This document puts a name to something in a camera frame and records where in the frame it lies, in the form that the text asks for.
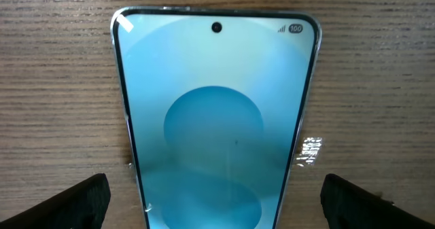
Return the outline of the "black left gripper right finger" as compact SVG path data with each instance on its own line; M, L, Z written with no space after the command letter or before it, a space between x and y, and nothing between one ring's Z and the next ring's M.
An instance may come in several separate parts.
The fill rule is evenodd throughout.
M330 229L434 229L433 224L332 173L325 176L320 200Z

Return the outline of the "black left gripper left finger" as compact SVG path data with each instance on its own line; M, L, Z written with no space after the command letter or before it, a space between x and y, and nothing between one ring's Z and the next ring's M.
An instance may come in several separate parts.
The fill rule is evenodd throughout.
M111 192L107 177L98 173L30 209L1 222L2 229L100 229Z

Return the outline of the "blue Galaxy smartphone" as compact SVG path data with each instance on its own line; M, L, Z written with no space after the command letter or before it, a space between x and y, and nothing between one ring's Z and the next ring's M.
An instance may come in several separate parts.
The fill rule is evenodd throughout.
M296 11L130 6L110 31L146 226L276 228L320 23Z

